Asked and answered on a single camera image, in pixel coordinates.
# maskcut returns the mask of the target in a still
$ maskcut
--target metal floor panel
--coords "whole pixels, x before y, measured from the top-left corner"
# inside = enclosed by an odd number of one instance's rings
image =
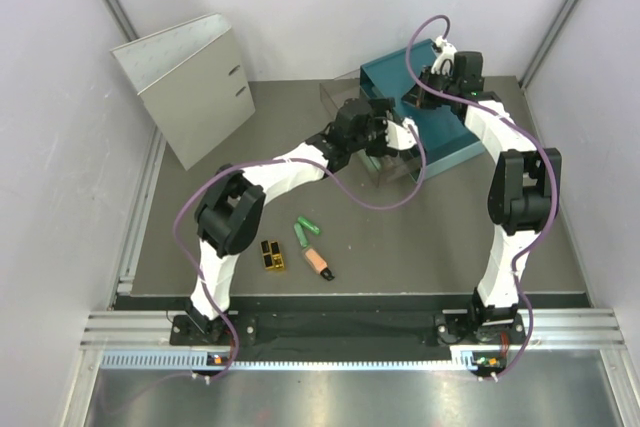
[[[531,128],[515,77],[488,78],[487,88],[500,95],[518,125]],[[191,294],[195,273],[175,245],[171,225],[186,199],[221,165],[287,152],[329,121],[319,81],[258,82],[252,91],[255,115],[188,172],[167,147],[133,295]],[[265,209],[256,239],[279,240],[287,270],[265,272],[254,243],[238,261],[232,294],[468,294],[480,281],[491,248],[486,198],[493,170],[488,154],[476,157],[429,179],[407,208],[391,212],[362,209],[330,180],[302,186]],[[376,188],[357,158],[338,175],[361,198],[379,205],[398,201],[414,185],[407,178]],[[333,282],[314,275],[300,254],[292,228],[299,214],[323,229],[312,241],[336,275]],[[192,219],[187,214],[181,235],[195,253]],[[529,292],[585,291],[561,216],[531,254],[523,285]]]
[[[167,373],[103,370],[97,385],[117,409]],[[170,379],[113,416],[99,404],[87,426],[622,426],[593,351],[529,353],[497,384],[467,372],[238,371],[210,386]]]

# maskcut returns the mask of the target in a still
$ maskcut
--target teal storage box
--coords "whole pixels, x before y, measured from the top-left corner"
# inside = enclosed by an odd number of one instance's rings
[[[416,44],[411,52],[413,71],[418,73],[425,65],[432,65],[435,54],[433,42],[425,40]],[[364,64],[360,68],[360,95],[368,98],[395,99],[396,113],[401,117],[410,117],[418,126],[420,139],[427,151],[427,175],[433,177],[454,167],[465,160],[471,159],[484,152],[484,146],[460,122],[448,106],[436,110],[420,110],[402,100],[415,84],[409,76],[405,66],[406,49]],[[405,164],[409,166],[414,179],[417,179],[416,167],[418,159],[413,159],[416,153],[403,155]]]

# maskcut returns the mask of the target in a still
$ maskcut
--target purple cable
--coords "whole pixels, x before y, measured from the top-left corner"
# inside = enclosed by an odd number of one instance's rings
[[[416,196],[416,194],[420,190],[420,187],[422,186],[422,182],[424,182],[424,176],[425,176],[425,172],[426,172],[426,168],[427,168],[427,154],[426,154],[426,152],[424,150],[424,146],[422,145],[422,142],[420,141],[420,137],[418,136],[418,133],[411,126],[409,127],[409,130],[411,131],[411,134],[413,135],[413,138],[416,140],[416,143],[418,144],[418,149],[420,150],[420,158],[421,158],[421,161],[422,161],[421,169],[420,169],[420,175],[418,176],[418,180],[416,182],[416,186],[413,189],[413,191],[407,197],[405,197],[403,200],[401,200],[399,202],[396,202],[395,204],[391,204],[391,205],[372,205],[372,204],[368,204],[368,203],[360,200],[351,191],[349,191],[349,189],[347,189],[347,187],[342,183],[342,181],[340,179],[338,179],[338,177],[336,177],[336,175],[333,172],[331,172],[329,169],[327,169],[324,165],[319,164],[318,162],[315,162],[313,160],[302,159],[302,158],[291,158],[291,159],[272,159],[272,160],[264,160],[264,161],[258,161],[258,162],[245,162],[243,164],[233,165],[233,166],[229,167],[228,169],[225,169],[225,170],[223,170],[221,172],[218,172],[211,179],[209,179],[202,187],[200,187],[189,198],[189,200],[187,200],[187,202],[184,204],[182,209],[180,209],[180,212],[178,212],[178,215],[176,215],[176,219],[173,222],[173,237],[175,238],[175,241],[178,244],[178,247],[180,247],[180,250],[182,250],[184,255],[189,260],[189,263],[191,264],[191,266],[194,268],[194,270],[198,274],[198,278],[200,280],[204,281],[204,274],[202,272],[202,269],[200,268],[200,265],[199,265],[198,261],[195,259],[195,257],[193,257],[193,255],[191,254],[191,252],[189,251],[187,246],[184,244],[184,242],[180,238],[180,235],[178,234],[178,227],[180,226],[180,223],[182,222],[182,219],[186,215],[187,211],[205,193],[205,191],[209,187],[211,187],[213,184],[215,184],[216,182],[220,181],[220,179],[222,179],[224,176],[226,176],[226,175],[228,175],[228,174],[230,174],[232,172],[237,172],[238,170],[242,170],[242,169],[248,169],[250,167],[264,167],[264,166],[267,166],[267,165],[284,164],[286,162],[299,162],[299,163],[303,163],[303,164],[309,164],[309,165],[312,165],[313,167],[316,167],[316,168],[322,170],[325,174],[327,174],[329,177],[331,177],[331,179],[338,185],[338,187],[340,187],[340,189],[342,189],[342,191],[345,194],[347,194],[347,196],[349,196],[349,198],[351,198],[354,202],[356,202],[357,204],[361,205],[362,207],[365,207],[365,208],[371,209],[371,210],[392,210],[392,209],[396,209],[396,208],[406,204],[407,202],[409,202],[411,199],[413,199]],[[216,311],[216,313],[223,320],[223,322],[229,328],[229,331],[231,332],[231,336],[233,337],[233,341],[234,341],[234,348],[231,351],[231,358],[229,359],[229,362],[227,362],[227,364],[224,366],[224,368],[222,370],[220,370],[216,375],[210,377],[210,379],[213,381],[213,380],[220,379],[221,377],[223,377],[224,375],[226,375],[229,372],[229,369],[231,368],[231,365],[235,362],[236,357],[238,356],[238,350],[240,348],[240,339],[238,338],[238,332],[236,331],[235,327],[233,326],[233,324],[231,323],[229,318],[220,309],[220,307],[218,307],[216,302],[211,297],[211,294],[209,293],[209,289],[207,288],[207,285],[204,284],[203,287],[204,287],[203,290],[204,290],[205,296],[207,297],[207,300],[209,301],[209,303],[211,304],[213,309]],[[122,412],[127,407],[129,407],[132,403],[134,403],[136,400],[138,400],[140,397],[142,397],[144,394],[146,394],[150,390],[155,389],[158,385],[162,384],[163,382],[165,382],[165,381],[167,381],[169,379],[174,379],[174,378],[177,378],[177,377],[191,377],[191,374],[190,373],[186,373],[186,372],[179,372],[179,373],[166,375],[165,377],[162,377],[162,378],[156,380],[155,382],[152,382],[147,387],[143,388],[140,392],[136,393],[133,397],[131,397],[129,400],[127,400],[123,405],[121,405],[117,409],[109,409],[107,407],[106,399],[104,398],[104,389],[102,389],[102,384],[100,384],[98,386],[98,389],[99,389],[100,405],[102,407],[102,410],[104,412],[106,412],[108,415],[116,415],[116,414]]]
[[[415,44],[416,38],[418,37],[418,35],[420,35],[420,33],[424,30],[424,28],[438,19],[442,19],[447,23],[447,27],[445,29],[443,37],[446,38],[447,35],[449,34],[449,27],[451,25],[451,21],[449,20],[449,17],[447,17],[446,15],[435,15],[425,20],[422,23],[422,25],[418,27],[418,30],[415,31],[415,33],[411,36],[411,39],[409,40],[409,44],[407,45],[407,50],[405,52],[405,57],[404,57],[407,70],[409,71],[409,75],[417,85],[419,85],[422,89],[424,89],[426,92],[429,92],[430,94],[436,95],[446,100],[459,102],[459,103],[468,105],[469,107],[480,109],[483,112],[487,112],[496,117],[500,117],[500,115],[497,112],[493,111],[488,107],[480,105],[477,102],[465,99],[463,97],[457,97],[455,95],[445,94],[444,92],[439,92],[435,89],[432,89],[431,87],[426,85],[424,82],[420,81],[420,79],[416,76],[415,72],[411,68],[411,51],[413,50],[413,45]],[[508,127],[510,127],[512,130],[516,131],[518,134],[522,135],[523,137],[531,141],[531,143],[534,145],[534,147],[540,154],[540,158],[542,159],[542,162],[544,163],[544,166],[547,169],[547,175],[549,175],[549,180],[551,182],[551,209],[549,211],[549,217],[547,218],[547,221],[545,222],[544,227],[540,231],[540,235],[536,237],[536,239],[533,242],[531,242],[531,244],[529,244],[527,247],[525,247],[520,252],[518,252],[511,261],[511,270],[514,272],[513,278],[514,278],[516,290],[518,291],[518,294],[522,298],[522,301],[524,302],[525,306],[527,307],[527,311],[529,312],[529,331],[527,332],[527,335],[524,339],[524,342],[522,343],[522,346],[520,347],[520,350],[518,350],[518,352],[516,353],[514,358],[511,360],[509,365],[507,365],[507,367],[502,372],[497,374],[497,378],[501,378],[505,376],[518,363],[518,361],[524,354],[525,349],[529,345],[529,342],[531,341],[531,335],[533,334],[533,307],[531,306],[531,302],[529,301],[529,298],[527,297],[524,290],[522,289],[522,285],[520,284],[520,279],[518,279],[518,276],[516,275],[517,273],[516,262],[523,255],[531,252],[547,236],[547,234],[551,230],[551,226],[553,225],[553,221],[555,219],[556,212],[558,209],[558,184],[556,182],[556,177],[553,172],[553,166],[551,165],[549,156],[544,151],[544,148],[536,138],[534,138],[529,132],[527,132],[523,128],[518,127],[517,125],[515,125],[512,122],[509,122],[505,118],[501,118],[500,120],[502,120],[502,122],[506,124]]]

